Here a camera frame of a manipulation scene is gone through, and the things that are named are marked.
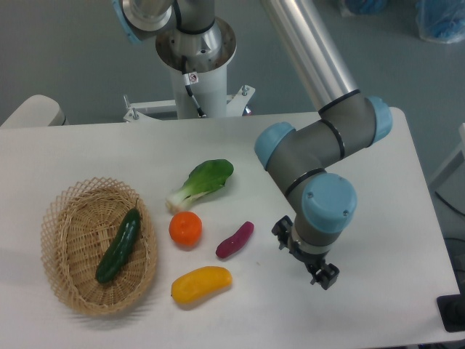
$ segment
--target wicker basket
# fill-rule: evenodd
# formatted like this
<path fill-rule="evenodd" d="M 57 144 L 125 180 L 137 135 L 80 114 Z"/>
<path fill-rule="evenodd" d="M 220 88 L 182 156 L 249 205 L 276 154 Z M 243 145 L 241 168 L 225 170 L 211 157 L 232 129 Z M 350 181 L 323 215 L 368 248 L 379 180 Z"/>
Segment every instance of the wicker basket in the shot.
<path fill-rule="evenodd" d="M 108 284 L 95 271 L 125 214 L 136 205 L 141 231 L 128 263 Z M 63 191 L 44 217 L 42 262 L 58 299 L 87 315 L 115 313 L 147 289 L 157 260 L 155 231 L 144 202 L 123 182 L 93 178 Z"/>

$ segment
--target yellow pepper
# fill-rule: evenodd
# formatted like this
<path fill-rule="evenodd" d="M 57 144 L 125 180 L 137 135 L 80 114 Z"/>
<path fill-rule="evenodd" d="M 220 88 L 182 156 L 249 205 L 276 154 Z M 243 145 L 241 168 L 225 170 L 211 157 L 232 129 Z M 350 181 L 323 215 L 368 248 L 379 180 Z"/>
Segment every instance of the yellow pepper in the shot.
<path fill-rule="evenodd" d="M 171 296 L 177 303 L 186 304 L 229 286 L 232 282 L 233 277 L 228 269 L 203 267 L 178 278 L 171 285 Z"/>

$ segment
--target light blue joint cap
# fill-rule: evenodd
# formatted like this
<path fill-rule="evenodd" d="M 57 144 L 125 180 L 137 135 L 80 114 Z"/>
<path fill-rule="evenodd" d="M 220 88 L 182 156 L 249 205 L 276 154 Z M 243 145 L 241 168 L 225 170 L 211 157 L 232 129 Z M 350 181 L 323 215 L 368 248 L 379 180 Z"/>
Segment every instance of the light blue joint cap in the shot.
<path fill-rule="evenodd" d="M 131 44 L 140 44 L 141 41 L 137 38 L 129 24 L 126 22 L 126 18 L 124 17 L 123 10 L 120 7 L 119 0 L 112 0 L 111 2 L 113 4 L 113 8 L 115 9 L 116 16 L 118 17 L 119 22 L 128 37 L 128 40 L 131 42 Z"/>
<path fill-rule="evenodd" d="M 275 151 L 280 141 L 291 131 L 295 131 L 295 129 L 288 122 L 280 122 L 268 127 L 256 139 L 255 154 L 259 157 L 265 170 L 273 151 Z"/>
<path fill-rule="evenodd" d="M 357 194 L 348 180 L 322 173 L 310 180 L 302 194 L 302 211 L 313 227 L 323 233 L 339 233 L 357 208 Z"/>
<path fill-rule="evenodd" d="M 389 106 L 383 102 L 383 100 L 379 97 L 368 97 L 367 98 L 373 108 L 375 109 L 375 116 L 376 116 L 376 133 L 373 139 L 373 143 L 378 142 L 385 138 L 392 129 L 392 114 Z"/>

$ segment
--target purple sweet potato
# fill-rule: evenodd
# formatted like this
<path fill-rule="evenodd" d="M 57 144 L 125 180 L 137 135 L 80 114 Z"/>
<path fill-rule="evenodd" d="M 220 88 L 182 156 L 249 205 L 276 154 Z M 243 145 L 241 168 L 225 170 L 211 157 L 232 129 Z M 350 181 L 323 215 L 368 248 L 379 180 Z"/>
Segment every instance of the purple sweet potato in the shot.
<path fill-rule="evenodd" d="M 217 256 L 227 258 L 242 249 L 254 232 L 254 224 L 245 222 L 234 235 L 224 240 L 217 247 Z"/>

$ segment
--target gray floor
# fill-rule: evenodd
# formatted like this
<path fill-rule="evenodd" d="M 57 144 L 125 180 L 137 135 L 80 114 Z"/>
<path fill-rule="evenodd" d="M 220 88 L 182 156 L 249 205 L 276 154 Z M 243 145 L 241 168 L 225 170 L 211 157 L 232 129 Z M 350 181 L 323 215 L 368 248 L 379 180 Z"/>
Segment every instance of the gray floor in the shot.
<path fill-rule="evenodd" d="M 420 40 L 415 0 L 391 0 L 377 16 L 345 18 L 336 0 L 315 3 L 362 92 L 405 112 L 428 178 L 460 141 L 465 41 Z M 256 114 L 313 111 L 259 1 L 219 0 L 217 14 L 238 39 L 228 92 L 242 84 L 257 88 Z M 36 94 L 56 100 L 72 124 L 121 121 L 123 94 L 132 102 L 171 99 L 153 41 L 132 46 L 110 0 L 0 0 L 0 20 L 0 124 Z M 462 166 L 440 189 L 463 212 L 464 178 Z M 433 201 L 443 234 L 465 238 L 464 220 Z M 448 247 L 453 258 L 465 253 L 460 242 Z"/>

